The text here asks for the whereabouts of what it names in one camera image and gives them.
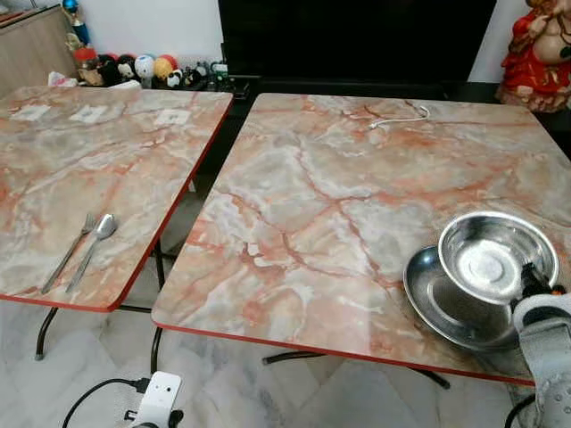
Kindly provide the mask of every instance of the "white cable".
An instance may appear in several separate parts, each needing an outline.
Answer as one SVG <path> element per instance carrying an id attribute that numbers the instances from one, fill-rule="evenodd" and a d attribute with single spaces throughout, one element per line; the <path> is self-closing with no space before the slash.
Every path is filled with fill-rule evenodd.
<path id="1" fill-rule="evenodd" d="M 428 118 L 430 118 L 430 110 L 428 110 L 424 105 L 419 105 L 418 108 L 424 112 L 424 116 L 422 118 L 415 118 L 415 119 L 381 119 L 381 120 L 376 120 L 373 123 L 371 123 L 368 128 L 369 129 L 375 129 L 378 128 L 379 125 L 383 125 L 385 123 L 390 123 L 390 122 L 418 122 L 420 120 L 427 120 Z"/>

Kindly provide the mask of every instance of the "red figurine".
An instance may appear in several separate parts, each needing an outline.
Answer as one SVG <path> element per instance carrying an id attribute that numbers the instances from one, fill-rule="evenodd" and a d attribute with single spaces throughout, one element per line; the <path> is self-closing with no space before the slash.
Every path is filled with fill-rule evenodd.
<path id="1" fill-rule="evenodd" d="M 526 0 L 516 22 L 497 97 L 531 111 L 563 110 L 571 96 L 571 0 Z"/>

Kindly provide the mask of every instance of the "black cable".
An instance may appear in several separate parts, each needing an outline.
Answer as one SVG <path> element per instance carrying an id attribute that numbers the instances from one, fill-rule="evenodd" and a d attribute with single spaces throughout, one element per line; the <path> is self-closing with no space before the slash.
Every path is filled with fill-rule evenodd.
<path id="1" fill-rule="evenodd" d="M 89 397 L 91 394 L 93 394 L 98 389 L 103 388 L 105 385 L 108 385 L 110 383 L 125 383 L 126 385 L 132 386 L 133 388 L 137 389 L 137 392 L 145 393 L 146 387 L 149 385 L 150 381 L 151 380 L 146 378 L 146 377 L 143 377 L 143 378 L 139 379 L 138 381 L 130 381 L 129 379 L 115 378 L 115 379 L 107 379 L 106 381 L 98 383 L 96 386 L 94 386 L 89 391 L 87 391 L 85 394 L 83 394 L 81 397 L 79 397 L 79 399 L 71 407 L 68 414 L 65 416 L 65 419 L 63 420 L 62 428 L 67 428 L 68 424 L 70 423 L 70 419 L 73 416 L 73 413 L 77 410 L 77 408 L 83 402 L 83 400 L 86 399 L 87 397 Z"/>
<path id="2" fill-rule="evenodd" d="M 524 407 L 527 407 L 530 404 L 532 404 L 534 401 L 535 401 L 535 394 L 532 394 L 529 397 L 526 397 L 522 401 L 517 403 L 514 406 L 514 408 L 512 408 L 511 411 L 509 412 L 508 417 L 506 418 L 506 424 L 504 428 L 511 428 L 511 425 L 514 423 L 514 419 L 516 419 L 516 416 L 519 415 L 519 412 L 521 412 L 524 409 Z"/>

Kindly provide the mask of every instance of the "fork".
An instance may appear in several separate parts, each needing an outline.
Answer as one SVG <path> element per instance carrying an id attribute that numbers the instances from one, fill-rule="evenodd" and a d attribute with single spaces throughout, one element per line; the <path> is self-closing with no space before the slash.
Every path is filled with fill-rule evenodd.
<path id="1" fill-rule="evenodd" d="M 81 241 L 81 238 L 83 238 L 85 235 L 89 234 L 94 228 L 95 228 L 95 217 L 93 217 L 91 214 L 87 214 L 86 215 L 86 222 L 83 225 L 83 227 L 81 228 L 81 232 L 79 232 L 79 235 L 75 238 L 75 241 L 73 241 L 73 244 L 68 249 L 68 252 L 65 254 L 65 256 L 63 256 L 63 259 L 62 259 L 62 261 L 60 261 L 60 264 L 58 265 L 58 267 L 55 269 L 55 271 L 49 277 L 47 282 L 44 284 L 44 287 L 42 288 L 42 294 L 46 294 L 47 292 L 50 291 L 50 289 L 52 288 L 52 285 L 54 285 L 55 279 L 63 271 L 65 264 L 70 259 L 71 254 L 73 254 L 73 252 L 75 251 L 76 247 L 79 244 L 79 241 Z"/>

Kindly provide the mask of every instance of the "red table edge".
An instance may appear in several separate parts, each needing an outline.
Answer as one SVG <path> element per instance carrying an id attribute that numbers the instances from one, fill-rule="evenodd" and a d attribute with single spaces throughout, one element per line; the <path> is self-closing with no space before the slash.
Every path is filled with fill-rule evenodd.
<path id="1" fill-rule="evenodd" d="M 234 102 L 234 96 L 232 95 L 230 98 L 230 102 L 228 103 L 228 107 L 226 108 L 226 110 L 222 114 L 222 117 L 220 118 L 218 125 L 214 128 L 214 131 L 212 132 L 210 140 L 204 146 L 203 152 L 201 153 L 200 157 L 198 158 L 198 160 L 194 164 L 194 168 L 190 171 L 190 174 L 188 175 L 184 184 L 180 188 L 180 191 L 178 192 L 177 197 L 173 201 L 172 205 L 170 206 L 169 210 L 167 211 L 166 216 L 164 217 L 161 224 L 157 228 L 155 234 L 153 235 L 153 238 L 151 239 L 151 242 L 149 243 L 148 247 L 146 248 L 145 252 L 143 253 L 143 257 L 139 260 L 139 262 L 135 266 L 133 273 L 131 274 L 131 276 L 127 280 L 125 287 L 123 287 L 123 291 L 121 292 L 119 297 L 111 305 L 109 305 L 108 307 L 83 306 L 83 305 L 74 305 L 71 303 L 64 303 L 64 302 L 54 302 L 54 301 L 50 301 L 50 300 L 28 299 L 25 297 L 17 297 L 17 296 L 12 296 L 12 295 L 8 295 L 8 294 L 2 294 L 2 293 L 0 293 L 0 300 L 16 301 L 19 303 L 30 303 L 30 304 L 34 304 L 34 305 L 48 306 L 48 307 L 52 307 L 52 308 L 75 309 L 75 310 L 82 310 L 82 311 L 86 311 L 86 312 L 110 313 L 110 312 L 113 312 L 114 310 L 116 310 L 120 306 L 120 304 L 127 298 L 128 293 L 131 291 L 131 287 L 135 283 L 135 281 L 136 281 L 137 277 L 139 276 L 139 273 L 141 272 L 141 270 L 143 270 L 143 266 L 145 265 L 147 259 L 149 258 L 149 254 L 151 254 L 151 251 L 153 250 L 154 245 L 156 244 L 156 242 L 161 237 L 162 232 L 163 232 L 164 228 L 167 226 L 167 223 L 169 223 L 169 220 L 172 217 L 172 214 L 173 214 L 175 208 L 178 206 L 178 203 L 180 202 L 183 195 L 185 194 L 186 189 L 190 185 L 190 182 L 192 181 L 192 179 L 196 175 L 196 171 L 198 170 L 200 165 L 203 163 L 203 160 L 206 157 L 206 154 L 210 151 L 211 145 L 214 142 L 214 139 L 216 138 L 217 134 L 219 133 L 220 128 L 222 127 L 222 124 L 226 120 L 226 117 L 227 117 L 228 113 L 230 112 L 230 109 L 232 108 L 233 102 Z"/>
<path id="2" fill-rule="evenodd" d="M 398 361 L 398 360 L 394 360 L 394 359 L 371 357 L 371 356 L 367 356 L 367 355 L 353 354 L 351 352 L 343 352 L 340 350 L 328 350 L 328 349 L 316 348 L 316 347 L 312 347 L 312 346 L 298 345 L 295 343 L 275 342 L 275 341 L 269 341 L 266 339 L 259 339 L 259 338 L 255 338 L 255 337 L 240 336 L 238 334 L 218 333 L 218 332 L 211 332 L 211 331 L 207 331 L 207 330 L 199 330 L 199 329 L 194 329 L 194 328 L 180 327 L 180 326 L 176 326 L 176 325 L 166 325 L 163 323 L 159 323 L 158 321 L 155 321 L 153 318 L 153 314 L 151 314 L 151 319 L 160 328 L 162 328 L 164 330 L 172 330 L 175 332 L 200 334 L 202 336 L 218 337 L 221 339 L 230 339 L 230 340 L 240 341 L 240 342 L 259 343 L 262 345 L 271 345 L 271 346 L 278 346 L 278 347 L 282 347 L 282 348 L 290 348 L 292 350 L 306 350 L 309 352 L 317 352 L 319 354 L 333 355 L 336 357 L 360 359 L 360 360 L 365 360 L 365 361 L 371 361 L 374 363 L 389 364 L 392 366 L 416 368 L 419 370 L 429 370 L 431 372 L 446 373 L 449 375 L 460 375 L 460 376 L 464 376 L 464 377 L 472 377 L 472 378 L 476 378 L 476 379 L 483 379 L 486 381 L 504 382 L 504 383 L 511 383 L 511 384 L 515 384 L 515 385 L 530 386 L 530 387 L 535 386 L 534 381 L 530 381 L 530 380 L 526 380 L 526 379 L 518 379 L 518 378 L 514 378 L 514 377 L 499 375 L 499 374 L 495 375 L 495 374 L 465 372 L 465 371 L 456 370 L 453 368 L 445 368 L 445 367 L 438 367 L 438 366 L 426 366 L 426 365 L 417 364 L 417 363 L 405 363 L 403 361 Z"/>

